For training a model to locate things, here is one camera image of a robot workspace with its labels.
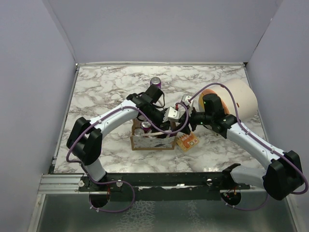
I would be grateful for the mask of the round cabinet toy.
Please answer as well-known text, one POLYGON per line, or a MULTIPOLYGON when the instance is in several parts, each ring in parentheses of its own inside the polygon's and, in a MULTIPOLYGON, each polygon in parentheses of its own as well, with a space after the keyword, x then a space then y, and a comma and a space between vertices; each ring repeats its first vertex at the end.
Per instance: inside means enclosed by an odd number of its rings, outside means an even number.
MULTIPOLYGON (((239 118, 241 121, 247 121, 254 117, 258 110, 258 103, 254 92, 249 85, 240 79, 230 79, 223 84, 229 89, 234 97, 239 118)), ((235 108, 230 94, 226 88, 220 85, 213 85, 203 90, 198 98, 199 111, 204 111, 202 97, 207 94, 216 94, 221 98, 225 113, 235 115, 235 108)))

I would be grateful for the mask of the orange spiral notebook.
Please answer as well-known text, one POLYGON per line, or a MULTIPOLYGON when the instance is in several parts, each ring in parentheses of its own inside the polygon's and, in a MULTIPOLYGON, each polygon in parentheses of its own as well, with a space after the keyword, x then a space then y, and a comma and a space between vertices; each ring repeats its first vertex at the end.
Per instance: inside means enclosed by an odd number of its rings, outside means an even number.
POLYGON ((176 143, 183 152, 187 152, 199 143, 199 139, 191 132, 180 136, 176 143))

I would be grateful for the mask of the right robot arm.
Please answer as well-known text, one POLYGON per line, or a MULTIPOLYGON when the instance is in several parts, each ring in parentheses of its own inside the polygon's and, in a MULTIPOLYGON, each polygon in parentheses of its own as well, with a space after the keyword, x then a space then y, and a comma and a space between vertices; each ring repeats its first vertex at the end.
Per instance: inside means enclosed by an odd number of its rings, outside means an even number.
POLYGON ((293 150, 279 149, 249 131, 238 115, 225 113, 221 99, 216 94, 203 96, 205 110, 186 107, 179 120, 182 132, 189 134, 197 126, 210 126, 211 130, 238 144, 252 155, 262 169, 233 164, 223 170, 222 184, 233 189, 238 184, 263 188, 273 199, 282 200, 289 194, 301 195, 309 184, 302 172, 299 155, 293 150))

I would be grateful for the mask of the purple soda can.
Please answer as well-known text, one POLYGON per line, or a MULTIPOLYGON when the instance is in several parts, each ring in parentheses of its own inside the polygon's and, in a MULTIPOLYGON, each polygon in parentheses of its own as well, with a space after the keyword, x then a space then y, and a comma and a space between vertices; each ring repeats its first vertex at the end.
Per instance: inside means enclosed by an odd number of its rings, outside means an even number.
POLYGON ((142 116, 142 115, 138 116, 138 117, 137 117, 137 120, 138 120, 138 121, 146 121, 145 117, 142 116))
POLYGON ((153 77, 150 80, 150 85, 154 85, 156 87, 158 87, 159 89, 161 89, 161 79, 159 77, 153 77))
POLYGON ((148 131, 151 130, 152 125, 148 121, 143 121, 141 122, 140 127, 143 129, 145 133, 148 133, 148 131))

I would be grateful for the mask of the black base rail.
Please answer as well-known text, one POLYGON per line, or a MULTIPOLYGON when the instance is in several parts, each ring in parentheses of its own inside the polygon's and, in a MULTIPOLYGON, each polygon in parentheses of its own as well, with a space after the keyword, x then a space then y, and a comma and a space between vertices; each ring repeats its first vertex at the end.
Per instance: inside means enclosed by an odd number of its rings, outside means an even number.
POLYGON ((112 202, 220 200, 220 192, 249 189, 222 172, 109 173, 99 183, 80 179, 80 193, 112 202))

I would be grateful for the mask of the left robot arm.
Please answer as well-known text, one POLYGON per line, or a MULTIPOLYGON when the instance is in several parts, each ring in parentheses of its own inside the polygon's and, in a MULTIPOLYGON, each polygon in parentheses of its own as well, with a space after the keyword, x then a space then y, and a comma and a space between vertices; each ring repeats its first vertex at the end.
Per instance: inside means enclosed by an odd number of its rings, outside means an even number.
POLYGON ((165 110, 159 110, 155 103, 164 95, 158 87, 151 85, 145 92, 129 94, 127 98, 107 113, 87 120, 80 117, 75 121, 66 146, 77 157, 86 174, 90 175, 90 185, 100 191, 106 187, 107 174, 99 161, 102 140, 111 131, 125 122, 143 116, 151 123, 155 132, 168 131, 170 123, 164 122, 165 110))

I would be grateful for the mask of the red cola can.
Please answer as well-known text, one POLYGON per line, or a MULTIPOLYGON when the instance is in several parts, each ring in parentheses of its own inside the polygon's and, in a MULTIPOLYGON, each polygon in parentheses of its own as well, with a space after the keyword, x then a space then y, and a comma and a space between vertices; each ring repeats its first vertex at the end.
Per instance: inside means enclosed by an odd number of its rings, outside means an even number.
POLYGON ((145 134, 145 132, 142 128, 136 128, 133 134, 134 136, 141 137, 143 134, 145 134))

